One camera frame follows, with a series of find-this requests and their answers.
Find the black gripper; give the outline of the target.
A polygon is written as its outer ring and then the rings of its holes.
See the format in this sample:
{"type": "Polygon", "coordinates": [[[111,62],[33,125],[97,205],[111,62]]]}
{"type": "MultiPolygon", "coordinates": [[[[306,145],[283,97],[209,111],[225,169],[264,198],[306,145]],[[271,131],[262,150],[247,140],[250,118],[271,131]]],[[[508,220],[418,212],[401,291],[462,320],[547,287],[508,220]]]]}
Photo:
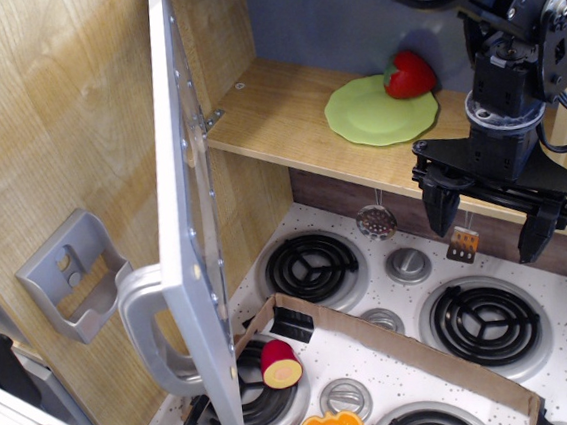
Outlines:
{"type": "Polygon", "coordinates": [[[418,140],[412,152],[413,180],[437,236],[449,231],[462,195],[528,215],[518,239],[522,264],[536,262],[555,228],[567,227],[567,169],[545,154],[532,132],[418,140]],[[559,207],[556,219],[537,215],[545,205],[559,207]]]}

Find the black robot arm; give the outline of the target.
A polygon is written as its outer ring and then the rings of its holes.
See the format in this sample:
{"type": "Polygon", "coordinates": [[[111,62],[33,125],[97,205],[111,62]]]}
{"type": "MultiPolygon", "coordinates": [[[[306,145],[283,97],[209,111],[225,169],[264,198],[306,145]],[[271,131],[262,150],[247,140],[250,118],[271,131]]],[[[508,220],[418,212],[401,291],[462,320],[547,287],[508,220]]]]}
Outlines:
{"type": "Polygon", "coordinates": [[[532,263],[567,227],[567,169],[543,127],[550,104],[567,111],[567,0],[394,0],[455,9],[474,70],[465,139],[418,140],[412,175],[429,226],[450,229],[462,197],[523,213],[520,261],[532,263]]]}

